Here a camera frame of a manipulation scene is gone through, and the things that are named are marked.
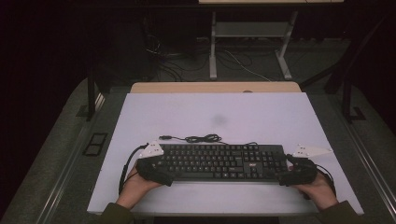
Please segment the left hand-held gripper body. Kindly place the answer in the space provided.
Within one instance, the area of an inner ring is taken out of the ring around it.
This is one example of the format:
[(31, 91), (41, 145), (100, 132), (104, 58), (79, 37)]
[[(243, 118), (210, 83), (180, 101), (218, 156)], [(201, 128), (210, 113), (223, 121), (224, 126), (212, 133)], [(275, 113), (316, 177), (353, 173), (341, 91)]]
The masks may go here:
[(158, 162), (164, 151), (157, 141), (152, 141), (139, 153), (136, 170), (146, 180), (159, 183), (158, 174), (165, 174), (159, 170)]

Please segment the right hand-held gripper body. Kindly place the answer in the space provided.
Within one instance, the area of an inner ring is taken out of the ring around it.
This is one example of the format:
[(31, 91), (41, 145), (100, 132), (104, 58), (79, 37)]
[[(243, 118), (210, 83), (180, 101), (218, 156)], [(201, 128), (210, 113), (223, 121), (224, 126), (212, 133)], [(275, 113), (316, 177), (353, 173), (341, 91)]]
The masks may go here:
[(318, 173), (323, 174), (330, 182), (332, 175), (322, 166), (315, 164), (311, 158), (331, 153), (330, 148), (298, 145), (292, 154), (286, 156), (292, 164), (292, 169), (285, 173), (293, 177), (291, 185), (312, 183)]

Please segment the black computer keyboard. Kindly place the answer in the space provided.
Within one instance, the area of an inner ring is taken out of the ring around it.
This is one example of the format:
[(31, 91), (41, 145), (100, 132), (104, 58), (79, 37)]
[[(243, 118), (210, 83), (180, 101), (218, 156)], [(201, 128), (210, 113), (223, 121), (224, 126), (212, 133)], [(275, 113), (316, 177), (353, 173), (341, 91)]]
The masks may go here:
[(288, 170), (281, 145), (171, 145), (154, 162), (176, 181), (276, 182)]

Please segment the person's right hand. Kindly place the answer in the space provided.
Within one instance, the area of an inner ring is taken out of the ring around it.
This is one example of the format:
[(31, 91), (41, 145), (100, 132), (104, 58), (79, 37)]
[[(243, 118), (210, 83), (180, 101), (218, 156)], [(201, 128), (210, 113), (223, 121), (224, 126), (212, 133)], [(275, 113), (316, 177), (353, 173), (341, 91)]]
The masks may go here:
[(293, 185), (293, 187), (305, 193), (319, 211), (339, 204), (327, 179), (322, 174), (317, 174), (316, 179), (310, 184)]

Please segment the person's left hand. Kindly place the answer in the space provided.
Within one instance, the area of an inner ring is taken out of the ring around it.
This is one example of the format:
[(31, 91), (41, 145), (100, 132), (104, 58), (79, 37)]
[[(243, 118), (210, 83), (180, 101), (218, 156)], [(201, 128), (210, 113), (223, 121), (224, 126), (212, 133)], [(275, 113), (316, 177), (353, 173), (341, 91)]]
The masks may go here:
[(128, 174), (116, 204), (132, 210), (148, 192), (160, 186), (159, 183), (144, 179), (134, 167)]

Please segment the white table board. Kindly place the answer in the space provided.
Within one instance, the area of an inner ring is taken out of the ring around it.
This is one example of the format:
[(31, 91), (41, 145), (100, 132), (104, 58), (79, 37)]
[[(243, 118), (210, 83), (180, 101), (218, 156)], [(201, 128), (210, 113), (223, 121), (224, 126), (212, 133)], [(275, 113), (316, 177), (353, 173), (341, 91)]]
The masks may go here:
[[(135, 149), (164, 136), (177, 144), (185, 136), (219, 135), (228, 144), (256, 142), (320, 147), (315, 163), (332, 174), (337, 197), (357, 213), (361, 205), (334, 155), (308, 97), (300, 93), (130, 93), (108, 147), (88, 210), (101, 213), (118, 197), (122, 167)], [(294, 216), (316, 207), (293, 188), (269, 183), (174, 182), (149, 192), (134, 207), (142, 216)]]

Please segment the black metal stand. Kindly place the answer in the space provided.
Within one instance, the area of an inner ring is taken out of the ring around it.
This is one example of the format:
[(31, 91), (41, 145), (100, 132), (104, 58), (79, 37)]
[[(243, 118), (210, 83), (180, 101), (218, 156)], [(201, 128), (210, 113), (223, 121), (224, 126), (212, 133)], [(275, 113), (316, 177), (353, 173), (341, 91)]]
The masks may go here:
[(352, 75), (350, 71), (376, 30), (388, 17), (389, 14), (383, 15), (362, 38), (353, 40), (347, 48), (346, 53), (338, 62), (299, 84), (299, 87), (303, 90), (313, 83), (329, 77), (324, 87), (326, 93), (336, 94), (340, 88), (343, 88), (341, 112), (348, 123), (351, 123), (353, 120), (365, 119), (359, 109), (356, 109), (354, 116), (351, 115)]
[(96, 86), (93, 69), (89, 68), (87, 70), (87, 103), (79, 108), (77, 117), (91, 121), (102, 101), (103, 94)]

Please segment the black floor socket frame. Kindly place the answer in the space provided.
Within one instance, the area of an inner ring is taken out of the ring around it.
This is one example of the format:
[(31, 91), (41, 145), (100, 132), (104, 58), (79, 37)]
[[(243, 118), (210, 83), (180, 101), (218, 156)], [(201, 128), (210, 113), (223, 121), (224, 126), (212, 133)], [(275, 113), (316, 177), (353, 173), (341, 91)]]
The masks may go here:
[(102, 148), (106, 142), (107, 133), (94, 133), (84, 148), (82, 154), (88, 157), (96, 157), (101, 154)]

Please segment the white metal desk frame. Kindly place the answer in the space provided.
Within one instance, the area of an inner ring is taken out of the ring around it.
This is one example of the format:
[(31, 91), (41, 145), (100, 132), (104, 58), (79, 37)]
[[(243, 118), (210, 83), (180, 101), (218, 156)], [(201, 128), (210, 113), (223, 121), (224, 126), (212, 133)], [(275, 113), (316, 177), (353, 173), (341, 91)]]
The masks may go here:
[(293, 11), (289, 21), (219, 21), (217, 13), (212, 13), (211, 36), (209, 51), (209, 78), (216, 80), (217, 58), (216, 39), (218, 37), (281, 37), (282, 45), (275, 51), (275, 56), (283, 78), (291, 80), (289, 66), (285, 60), (285, 53), (290, 42), (298, 12)]

